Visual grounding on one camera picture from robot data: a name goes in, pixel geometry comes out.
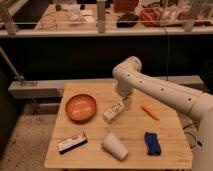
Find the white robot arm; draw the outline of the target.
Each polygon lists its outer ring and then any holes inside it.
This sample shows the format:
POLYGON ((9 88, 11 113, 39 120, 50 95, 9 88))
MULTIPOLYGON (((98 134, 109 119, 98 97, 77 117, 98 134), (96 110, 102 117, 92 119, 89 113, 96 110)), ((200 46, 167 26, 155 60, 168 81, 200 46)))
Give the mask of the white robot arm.
POLYGON ((141 73, 142 63, 135 56, 116 65, 112 74, 116 91, 129 97, 137 89, 174 110, 199 122, 192 171, 213 171, 213 95, 141 73))

